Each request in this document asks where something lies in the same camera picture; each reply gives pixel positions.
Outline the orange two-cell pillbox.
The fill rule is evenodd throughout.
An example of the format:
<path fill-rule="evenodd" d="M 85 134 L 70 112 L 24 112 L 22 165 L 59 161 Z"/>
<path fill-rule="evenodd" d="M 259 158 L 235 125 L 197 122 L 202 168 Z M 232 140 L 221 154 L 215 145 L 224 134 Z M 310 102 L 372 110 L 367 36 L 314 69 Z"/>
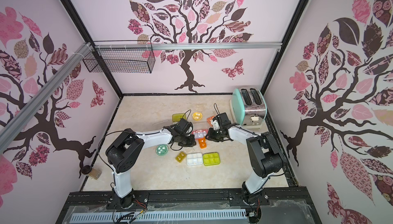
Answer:
<path fill-rule="evenodd" d="M 198 139 L 199 147 L 201 149 L 205 149 L 207 147 L 206 139 L 205 138 L 200 138 Z"/>

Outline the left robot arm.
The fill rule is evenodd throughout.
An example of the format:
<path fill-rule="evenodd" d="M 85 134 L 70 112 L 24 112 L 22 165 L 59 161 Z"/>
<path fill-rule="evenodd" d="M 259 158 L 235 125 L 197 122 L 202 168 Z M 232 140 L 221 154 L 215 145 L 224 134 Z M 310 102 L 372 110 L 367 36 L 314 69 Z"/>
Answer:
<path fill-rule="evenodd" d="M 105 152 L 113 171 L 114 192 L 117 197 L 120 199 L 132 197 L 130 169 L 135 165 L 143 149 L 173 143 L 177 143 L 180 147 L 193 147 L 196 141 L 192 130 L 192 122 L 186 119 L 157 131 L 135 132 L 130 128 L 123 130 Z"/>

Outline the lime green square pillbox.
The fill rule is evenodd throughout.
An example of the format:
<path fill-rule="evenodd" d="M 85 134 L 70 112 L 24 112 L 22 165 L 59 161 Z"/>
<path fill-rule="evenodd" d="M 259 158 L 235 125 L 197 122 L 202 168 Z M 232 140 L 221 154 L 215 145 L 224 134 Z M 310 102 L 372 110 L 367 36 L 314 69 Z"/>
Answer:
<path fill-rule="evenodd" d="M 220 155 L 217 152 L 203 154 L 204 166 L 215 166 L 221 163 Z"/>

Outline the white square pillbox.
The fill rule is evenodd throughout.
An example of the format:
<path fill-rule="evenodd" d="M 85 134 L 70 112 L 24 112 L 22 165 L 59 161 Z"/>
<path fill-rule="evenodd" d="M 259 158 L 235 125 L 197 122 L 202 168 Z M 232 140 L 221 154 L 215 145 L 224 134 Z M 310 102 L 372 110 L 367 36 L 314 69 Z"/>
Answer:
<path fill-rule="evenodd" d="M 203 165 L 203 155 L 200 152 L 189 153 L 186 156 L 186 165 L 188 167 Z"/>

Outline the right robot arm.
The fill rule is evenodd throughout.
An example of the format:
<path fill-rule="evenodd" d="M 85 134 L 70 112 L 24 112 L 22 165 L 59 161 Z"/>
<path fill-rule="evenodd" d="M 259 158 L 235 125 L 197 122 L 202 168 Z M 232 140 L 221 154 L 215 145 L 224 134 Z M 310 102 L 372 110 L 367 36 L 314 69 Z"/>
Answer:
<path fill-rule="evenodd" d="M 262 190 L 269 178 L 283 169 L 285 156 L 271 133 L 256 134 L 244 129 L 232 123 L 226 113 L 214 116 L 211 124 L 205 137 L 207 140 L 217 143 L 238 141 L 247 146 L 253 169 L 250 177 L 243 183 L 247 195 Z"/>

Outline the yellow small pillbox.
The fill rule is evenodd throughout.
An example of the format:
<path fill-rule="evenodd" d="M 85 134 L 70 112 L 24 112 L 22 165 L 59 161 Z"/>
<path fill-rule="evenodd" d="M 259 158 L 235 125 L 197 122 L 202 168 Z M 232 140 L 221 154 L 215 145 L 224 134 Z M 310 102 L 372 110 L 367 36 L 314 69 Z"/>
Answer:
<path fill-rule="evenodd" d="M 175 159 L 176 159 L 176 161 L 177 161 L 178 163 L 181 163 L 186 157 L 187 157 L 187 154 L 186 154 L 185 152 L 181 151 L 181 152 L 175 157 Z"/>

